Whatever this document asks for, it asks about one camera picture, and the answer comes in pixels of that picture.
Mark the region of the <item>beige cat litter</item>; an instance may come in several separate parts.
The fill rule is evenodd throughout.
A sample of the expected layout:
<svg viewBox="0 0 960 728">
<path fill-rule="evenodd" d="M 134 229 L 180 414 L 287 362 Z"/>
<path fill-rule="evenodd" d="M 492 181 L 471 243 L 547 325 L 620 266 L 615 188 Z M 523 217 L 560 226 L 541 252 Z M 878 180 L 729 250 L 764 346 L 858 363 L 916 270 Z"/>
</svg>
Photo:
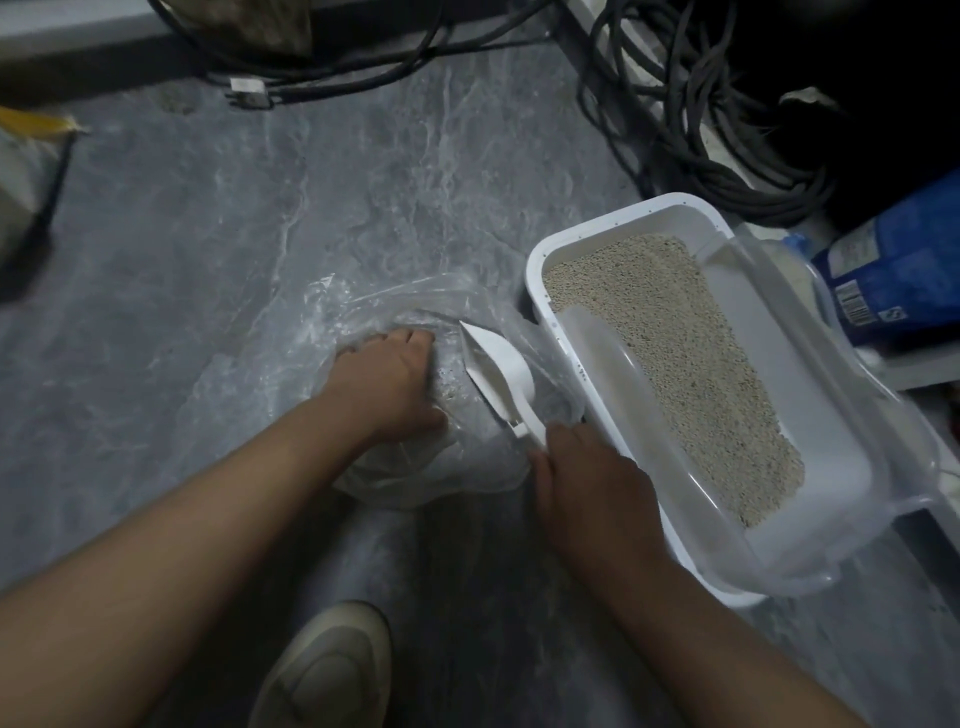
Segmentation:
<svg viewBox="0 0 960 728">
<path fill-rule="evenodd" d="M 686 455 L 744 528 L 760 526 L 805 481 L 770 396 L 678 237 L 647 233 L 544 270 L 554 310 L 611 325 L 652 385 Z"/>
</svg>

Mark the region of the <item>white plug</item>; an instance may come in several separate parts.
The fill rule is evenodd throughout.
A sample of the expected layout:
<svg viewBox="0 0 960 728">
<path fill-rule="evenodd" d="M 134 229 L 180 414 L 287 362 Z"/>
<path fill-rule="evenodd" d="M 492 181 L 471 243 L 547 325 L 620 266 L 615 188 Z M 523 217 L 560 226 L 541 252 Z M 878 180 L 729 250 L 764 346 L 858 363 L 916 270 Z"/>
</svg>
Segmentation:
<svg viewBox="0 0 960 728">
<path fill-rule="evenodd" d="M 224 97 L 233 107 L 243 111 L 267 112 L 275 105 L 266 82 L 255 77 L 229 77 Z"/>
</svg>

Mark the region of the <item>blue litter bag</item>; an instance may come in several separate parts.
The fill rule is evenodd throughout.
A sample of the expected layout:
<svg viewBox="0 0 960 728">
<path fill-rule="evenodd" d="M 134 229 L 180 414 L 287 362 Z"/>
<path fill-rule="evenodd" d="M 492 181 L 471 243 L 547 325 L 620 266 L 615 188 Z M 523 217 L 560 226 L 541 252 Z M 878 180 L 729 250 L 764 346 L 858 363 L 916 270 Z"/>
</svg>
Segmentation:
<svg viewBox="0 0 960 728">
<path fill-rule="evenodd" d="M 853 346 L 960 325 L 960 166 L 817 252 L 812 264 Z"/>
</svg>

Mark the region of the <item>person's left forearm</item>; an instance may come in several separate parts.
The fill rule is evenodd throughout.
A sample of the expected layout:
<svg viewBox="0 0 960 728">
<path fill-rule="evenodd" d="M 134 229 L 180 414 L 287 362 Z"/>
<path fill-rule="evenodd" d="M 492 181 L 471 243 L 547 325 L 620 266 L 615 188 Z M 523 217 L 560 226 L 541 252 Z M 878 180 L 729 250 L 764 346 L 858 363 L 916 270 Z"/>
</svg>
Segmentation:
<svg viewBox="0 0 960 728">
<path fill-rule="evenodd" d="M 0 728 L 131 728 L 380 429 L 324 394 L 0 595 Z"/>
</svg>

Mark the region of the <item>yellow and white bag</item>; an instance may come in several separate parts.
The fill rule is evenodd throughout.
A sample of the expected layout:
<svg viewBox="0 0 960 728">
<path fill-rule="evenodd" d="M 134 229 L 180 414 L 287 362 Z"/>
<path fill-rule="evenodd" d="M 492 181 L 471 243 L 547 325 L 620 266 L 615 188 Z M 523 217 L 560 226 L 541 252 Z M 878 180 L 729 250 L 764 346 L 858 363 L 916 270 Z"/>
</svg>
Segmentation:
<svg viewBox="0 0 960 728">
<path fill-rule="evenodd" d="M 77 137 L 72 116 L 0 105 L 0 263 L 52 215 Z"/>
</svg>

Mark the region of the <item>person's right hand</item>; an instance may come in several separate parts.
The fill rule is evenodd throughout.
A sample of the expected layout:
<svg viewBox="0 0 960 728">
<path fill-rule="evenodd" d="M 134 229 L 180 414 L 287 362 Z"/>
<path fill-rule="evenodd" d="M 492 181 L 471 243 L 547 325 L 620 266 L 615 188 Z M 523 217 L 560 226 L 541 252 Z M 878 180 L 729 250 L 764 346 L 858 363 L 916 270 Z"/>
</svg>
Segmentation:
<svg viewBox="0 0 960 728">
<path fill-rule="evenodd" d="M 649 476 L 590 425 L 546 427 L 557 476 L 553 517 L 540 517 L 572 573 L 595 590 L 617 586 L 669 560 Z"/>
</svg>

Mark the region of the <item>person's right forearm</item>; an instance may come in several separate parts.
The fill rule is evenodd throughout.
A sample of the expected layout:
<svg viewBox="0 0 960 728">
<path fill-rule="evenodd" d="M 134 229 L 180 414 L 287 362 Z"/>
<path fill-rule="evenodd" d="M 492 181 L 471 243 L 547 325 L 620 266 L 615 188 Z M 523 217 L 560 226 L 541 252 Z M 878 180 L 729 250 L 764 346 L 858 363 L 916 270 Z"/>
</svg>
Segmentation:
<svg viewBox="0 0 960 728">
<path fill-rule="evenodd" d="M 868 728 L 671 559 L 586 576 L 692 728 Z"/>
</svg>

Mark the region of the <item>beige shoe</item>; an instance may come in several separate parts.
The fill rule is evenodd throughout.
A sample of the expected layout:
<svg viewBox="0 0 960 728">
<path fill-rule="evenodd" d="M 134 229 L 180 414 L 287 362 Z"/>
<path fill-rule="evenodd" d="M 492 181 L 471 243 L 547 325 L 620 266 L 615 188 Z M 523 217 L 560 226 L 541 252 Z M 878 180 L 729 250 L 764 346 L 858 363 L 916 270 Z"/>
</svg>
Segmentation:
<svg viewBox="0 0 960 728">
<path fill-rule="evenodd" d="M 383 728 L 393 642 L 377 607 L 339 602 L 294 636 L 259 690 L 247 728 Z"/>
</svg>

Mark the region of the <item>clear plastic bag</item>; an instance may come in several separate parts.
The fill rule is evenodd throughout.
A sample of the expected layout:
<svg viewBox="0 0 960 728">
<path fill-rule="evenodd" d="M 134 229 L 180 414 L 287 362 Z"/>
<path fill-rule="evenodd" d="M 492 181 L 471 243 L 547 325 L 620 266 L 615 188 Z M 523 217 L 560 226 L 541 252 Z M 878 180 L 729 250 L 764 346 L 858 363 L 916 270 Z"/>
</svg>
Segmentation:
<svg viewBox="0 0 960 728">
<path fill-rule="evenodd" d="M 237 479 L 254 507 L 279 496 L 276 510 L 328 487 L 403 508 L 521 486 L 529 455 L 546 465 L 546 446 L 517 434 L 520 415 L 498 417 L 471 379 L 471 362 L 496 369 L 468 325 L 521 354 L 536 418 L 580 421 L 583 396 L 547 333 L 476 279 L 442 273 L 365 292 L 330 276 L 200 378 L 185 450 L 225 457 L 194 484 L 217 499 Z"/>
</svg>

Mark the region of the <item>white litter scoop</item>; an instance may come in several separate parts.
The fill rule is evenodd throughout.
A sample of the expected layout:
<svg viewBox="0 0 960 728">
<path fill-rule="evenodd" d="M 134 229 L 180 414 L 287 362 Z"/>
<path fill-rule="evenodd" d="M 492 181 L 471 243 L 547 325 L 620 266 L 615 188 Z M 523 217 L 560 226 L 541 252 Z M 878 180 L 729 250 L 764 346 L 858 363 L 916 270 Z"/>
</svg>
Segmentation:
<svg viewBox="0 0 960 728">
<path fill-rule="evenodd" d="M 533 408 L 536 387 L 530 366 L 504 336 L 459 321 L 464 370 L 493 412 L 518 440 L 546 450 L 546 426 Z"/>
</svg>

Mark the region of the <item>person's left hand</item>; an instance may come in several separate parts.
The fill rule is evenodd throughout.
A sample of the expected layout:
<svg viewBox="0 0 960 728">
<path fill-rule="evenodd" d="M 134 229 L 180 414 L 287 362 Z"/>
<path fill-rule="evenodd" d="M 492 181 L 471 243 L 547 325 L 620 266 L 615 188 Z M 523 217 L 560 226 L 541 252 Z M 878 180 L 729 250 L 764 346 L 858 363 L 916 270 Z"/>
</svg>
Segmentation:
<svg viewBox="0 0 960 728">
<path fill-rule="evenodd" d="M 433 333 L 397 328 L 341 351 L 319 396 L 367 445 L 401 442 L 398 419 L 428 395 Z"/>
</svg>

